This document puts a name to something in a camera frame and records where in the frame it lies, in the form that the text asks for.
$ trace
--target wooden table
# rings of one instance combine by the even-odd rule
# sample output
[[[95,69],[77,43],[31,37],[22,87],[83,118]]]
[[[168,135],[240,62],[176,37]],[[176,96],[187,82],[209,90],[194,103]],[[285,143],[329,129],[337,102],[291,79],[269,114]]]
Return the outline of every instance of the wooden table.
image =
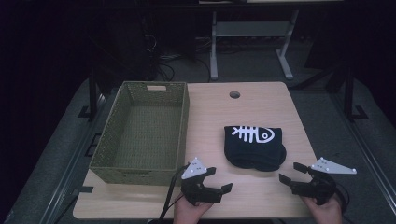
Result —
[[[203,218],[306,217],[309,212],[278,174],[309,181],[310,176],[293,170],[297,161],[310,165],[317,159],[306,136],[289,91],[281,82],[189,84],[190,117],[186,162],[198,157],[217,172],[205,179],[207,187],[233,183]],[[230,97],[238,91],[240,97]],[[232,166],[224,156],[224,126],[247,125],[282,128],[288,155],[275,172],[259,172]],[[83,186],[92,193],[80,193],[74,216],[82,219],[158,218],[168,187],[106,184],[91,170]],[[175,188],[173,197],[179,194]],[[166,217],[173,216],[171,208]]]

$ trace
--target hand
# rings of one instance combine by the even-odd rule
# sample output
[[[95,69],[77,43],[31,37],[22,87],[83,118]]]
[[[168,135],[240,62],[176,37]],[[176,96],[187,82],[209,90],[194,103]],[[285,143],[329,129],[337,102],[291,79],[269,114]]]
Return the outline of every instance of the hand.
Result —
[[[317,200],[313,198],[301,197],[303,202],[311,211],[312,216],[318,224],[342,224],[342,212],[340,199],[334,194],[328,202],[317,205]]]
[[[174,224],[196,224],[213,205],[213,203],[198,203],[194,206],[186,200],[183,193],[180,193],[178,198],[180,199],[175,203]]]

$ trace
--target woven storage basket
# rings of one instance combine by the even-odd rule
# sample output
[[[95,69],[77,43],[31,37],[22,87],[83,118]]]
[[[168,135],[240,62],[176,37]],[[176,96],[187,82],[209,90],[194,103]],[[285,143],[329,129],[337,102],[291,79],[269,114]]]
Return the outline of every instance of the woven storage basket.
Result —
[[[189,106],[186,83],[124,82],[90,169],[107,183],[169,186],[184,165]]]

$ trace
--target white fish bone print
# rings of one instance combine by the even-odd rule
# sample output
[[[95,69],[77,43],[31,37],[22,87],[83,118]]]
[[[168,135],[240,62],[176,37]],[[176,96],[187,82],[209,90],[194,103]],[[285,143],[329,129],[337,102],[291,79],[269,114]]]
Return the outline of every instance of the white fish bone print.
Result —
[[[274,131],[271,129],[264,128],[264,130],[268,131],[268,133],[262,134],[262,139],[259,137],[259,128],[258,127],[249,127],[249,126],[239,126],[239,128],[233,127],[232,135],[236,135],[239,133],[239,139],[244,137],[244,142],[247,140],[249,143],[253,142],[253,138],[256,140],[257,143],[267,143],[274,139],[275,134]]]

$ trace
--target table hole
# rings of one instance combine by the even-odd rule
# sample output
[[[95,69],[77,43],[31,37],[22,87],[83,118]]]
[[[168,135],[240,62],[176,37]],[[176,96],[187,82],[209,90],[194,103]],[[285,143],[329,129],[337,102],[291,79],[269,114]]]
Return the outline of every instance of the table hole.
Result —
[[[230,97],[233,99],[238,99],[241,96],[241,93],[239,91],[230,91]]]

